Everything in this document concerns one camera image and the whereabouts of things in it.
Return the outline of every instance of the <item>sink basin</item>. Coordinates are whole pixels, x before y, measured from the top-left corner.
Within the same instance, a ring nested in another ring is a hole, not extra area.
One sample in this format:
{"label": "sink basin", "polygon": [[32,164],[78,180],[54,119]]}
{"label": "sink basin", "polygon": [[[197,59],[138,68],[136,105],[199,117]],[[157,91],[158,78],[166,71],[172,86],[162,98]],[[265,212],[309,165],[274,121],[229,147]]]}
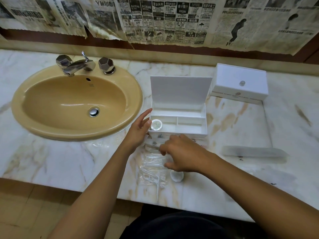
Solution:
{"label": "sink basin", "polygon": [[116,67],[110,76],[98,68],[82,69],[68,77],[55,65],[20,85],[12,99],[12,113],[35,135],[84,141],[126,127],[139,113],[142,101],[140,85],[125,69]]}

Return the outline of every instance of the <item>hexagonal faucet knob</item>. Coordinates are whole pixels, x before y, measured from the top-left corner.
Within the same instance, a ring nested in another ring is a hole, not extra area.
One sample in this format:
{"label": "hexagonal faucet knob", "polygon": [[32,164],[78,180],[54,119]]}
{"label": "hexagonal faucet knob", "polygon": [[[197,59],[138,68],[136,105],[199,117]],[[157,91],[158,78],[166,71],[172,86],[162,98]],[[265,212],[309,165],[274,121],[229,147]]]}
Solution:
{"label": "hexagonal faucet knob", "polygon": [[65,54],[59,55],[55,62],[61,69],[65,69],[73,63],[72,59]]}
{"label": "hexagonal faucet knob", "polygon": [[106,57],[102,57],[99,60],[99,67],[100,67],[100,70],[102,70],[103,73],[106,75],[111,75],[115,72],[115,66],[114,66],[113,60]]}

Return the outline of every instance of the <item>hand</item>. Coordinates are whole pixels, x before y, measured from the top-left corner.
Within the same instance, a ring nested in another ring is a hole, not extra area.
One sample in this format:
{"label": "hand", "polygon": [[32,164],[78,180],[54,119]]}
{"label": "hand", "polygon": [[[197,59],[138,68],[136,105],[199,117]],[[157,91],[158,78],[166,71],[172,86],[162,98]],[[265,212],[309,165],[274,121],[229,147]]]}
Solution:
{"label": "hand", "polygon": [[159,150],[163,156],[168,153],[173,158],[173,162],[167,162],[164,166],[178,172],[200,172],[203,163],[213,155],[184,134],[171,135]]}
{"label": "hand", "polygon": [[144,137],[152,124],[150,118],[143,120],[151,111],[152,108],[146,110],[132,123],[129,131],[122,141],[123,146],[125,146],[125,148],[129,148],[131,153],[133,153],[136,148],[142,144]]}

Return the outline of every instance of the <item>faucet spout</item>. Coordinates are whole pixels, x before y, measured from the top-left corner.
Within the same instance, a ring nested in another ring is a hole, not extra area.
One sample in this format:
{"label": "faucet spout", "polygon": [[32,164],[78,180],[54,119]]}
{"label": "faucet spout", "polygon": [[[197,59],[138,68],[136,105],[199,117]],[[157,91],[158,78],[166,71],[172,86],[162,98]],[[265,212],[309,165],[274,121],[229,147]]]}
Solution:
{"label": "faucet spout", "polygon": [[95,68],[95,62],[93,60],[85,59],[78,60],[70,64],[68,67],[63,69],[63,73],[66,76],[72,77],[74,73],[79,71],[80,69],[90,70],[92,71]]}

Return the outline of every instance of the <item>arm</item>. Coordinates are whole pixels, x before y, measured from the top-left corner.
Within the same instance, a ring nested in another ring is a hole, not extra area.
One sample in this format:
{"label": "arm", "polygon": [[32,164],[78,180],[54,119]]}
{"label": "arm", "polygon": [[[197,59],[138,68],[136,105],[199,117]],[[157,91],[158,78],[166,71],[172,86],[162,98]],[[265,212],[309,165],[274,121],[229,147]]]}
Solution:
{"label": "arm", "polygon": [[319,211],[290,194],[238,169],[185,135],[161,145],[176,171],[203,174],[231,196],[262,228],[276,238],[317,238]]}
{"label": "arm", "polygon": [[142,144],[152,121],[142,113],[98,176],[59,221],[49,239],[104,238],[129,156]]}

